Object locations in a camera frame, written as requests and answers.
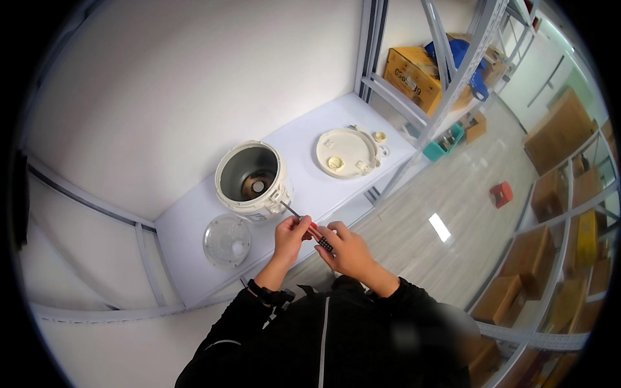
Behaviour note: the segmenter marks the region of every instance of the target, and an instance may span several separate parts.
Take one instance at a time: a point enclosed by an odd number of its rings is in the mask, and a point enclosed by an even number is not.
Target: white table
[[[315,147],[323,133],[351,124],[369,133],[384,132],[385,144],[391,153],[367,176],[348,180],[333,178],[319,167]],[[261,140],[277,149],[287,164],[294,191],[293,209],[302,215],[311,215],[317,223],[332,215],[349,218],[347,223],[351,223],[366,214],[372,206],[363,193],[415,154],[414,147],[399,132],[353,93],[290,122]],[[254,273],[261,261],[271,257],[275,225],[289,215],[262,223],[247,222],[250,252],[235,269],[223,270],[208,262],[202,239],[207,224],[214,217],[229,212],[215,196],[215,178],[211,174],[155,220],[164,260],[179,297],[188,308],[200,305],[253,268],[255,270],[250,272]],[[312,250],[312,243],[303,244],[299,260]]]

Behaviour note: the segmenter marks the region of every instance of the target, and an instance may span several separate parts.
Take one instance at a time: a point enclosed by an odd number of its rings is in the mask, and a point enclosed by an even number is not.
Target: screwdriver
[[[286,203],[284,203],[283,201],[280,201],[280,203],[283,204],[283,206],[285,206],[293,215],[295,215],[297,217],[298,220],[301,220],[302,217],[300,217],[300,215],[298,213],[296,213],[295,211],[293,211],[292,208],[289,207],[289,205],[287,205]],[[308,232],[310,233],[311,236],[313,236],[315,238],[315,241],[321,245],[322,247],[325,248],[325,250],[327,250],[328,252],[332,252],[332,245],[328,244],[328,241],[325,239],[324,236],[321,235],[321,233],[319,233],[319,231],[317,230],[319,228],[317,228],[317,224],[314,222],[310,223],[310,227],[308,229]]]

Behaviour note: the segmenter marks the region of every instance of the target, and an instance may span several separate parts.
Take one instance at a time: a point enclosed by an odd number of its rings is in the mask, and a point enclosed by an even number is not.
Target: person's left hand
[[[311,225],[311,217],[305,215],[298,220],[295,215],[286,218],[276,227],[276,247],[272,260],[283,261],[292,266],[302,247],[302,240],[311,240],[307,232]]]

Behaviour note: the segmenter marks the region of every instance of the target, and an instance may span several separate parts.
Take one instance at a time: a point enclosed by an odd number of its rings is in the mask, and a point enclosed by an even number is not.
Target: zipper
[[[330,303],[330,297],[325,298],[325,310],[324,310],[324,330],[321,334],[321,353],[319,354],[319,384],[317,387],[323,388],[324,386],[324,371],[325,371],[325,334],[328,330],[328,305]]]

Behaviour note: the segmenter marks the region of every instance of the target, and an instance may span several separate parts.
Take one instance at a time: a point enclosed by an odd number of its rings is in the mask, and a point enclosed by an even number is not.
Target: watch
[[[248,281],[248,289],[251,290],[254,295],[256,295],[261,303],[269,305],[273,304],[272,301],[275,294],[274,291],[265,287],[257,286],[254,279],[250,279]]]

